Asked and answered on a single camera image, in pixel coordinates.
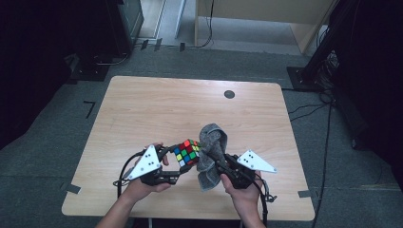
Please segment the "gray cloth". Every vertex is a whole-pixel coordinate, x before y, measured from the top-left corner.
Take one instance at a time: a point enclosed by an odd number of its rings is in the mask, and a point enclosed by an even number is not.
[[[201,151],[197,164],[199,184],[203,192],[208,191],[220,182],[214,161],[207,154],[225,162],[224,153],[227,145],[227,135],[215,123],[206,125],[200,133]]]

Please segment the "colorful puzzle cube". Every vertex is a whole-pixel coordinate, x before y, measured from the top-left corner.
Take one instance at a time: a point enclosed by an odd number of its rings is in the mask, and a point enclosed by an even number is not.
[[[199,161],[200,145],[196,141],[186,140],[174,148],[173,152],[179,165],[194,165]]]

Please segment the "gray carpet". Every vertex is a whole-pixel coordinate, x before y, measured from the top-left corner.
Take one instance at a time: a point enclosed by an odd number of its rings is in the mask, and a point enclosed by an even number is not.
[[[63,85],[29,131],[0,151],[0,227],[93,227],[99,221],[64,216],[61,208],[66,192],[60,187],[72,180],[112,76],[268,82],[292,88],[286,67],[304,67],[308,61],[294,55],[192,48],[179,52],[176,47],[154,51],[149,46],[136,48],[129,59],[112,66],[104,82]],[[320,104],[316,93],[284,90],[283,94],[289,111]],[[91,104],[84,101],[96,102],[88,118]],[[302,108],[290,119],[311,110]],[[315,207],[323,177],[328,111],[326,106],[292,121]],[[371,151],[353,150],[339,111],[332,108],[331,114],[326,184],[317,227],[401,227],[403,194],[390,166]],[[311,225],[311,221],[269,221],[269,227]],[[175,226],[156,221],[154,227]]]

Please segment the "white bracket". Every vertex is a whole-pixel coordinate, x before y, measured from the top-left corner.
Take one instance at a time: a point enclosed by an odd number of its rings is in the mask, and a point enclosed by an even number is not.
[[[139,162],[130,171],[127,178],[129,180],[137,179],[144,174],[160,168],[160,166],[160,161],[158,160],[157,151],[155,150],[154,145],[149,145]]]
[[[252,150],[247,150],[238,158],[237,162],[252,170],[259,170],[270,173],[277,173],[278,171],[275,167],[259,157]]]

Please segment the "person's right arm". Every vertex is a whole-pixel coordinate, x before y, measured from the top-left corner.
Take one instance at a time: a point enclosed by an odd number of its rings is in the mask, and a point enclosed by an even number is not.
[[[258,200],[259,190],[254,184],[251,184],[246,189],[235,189],[232,182],[225,174],[221,174],[221,181],[234,203],[234,207],[240,216],[240,220],[248,228],[263,228],[265,227],[259,217]],[[257,181],[259,187],[262,186],[261,181]]]

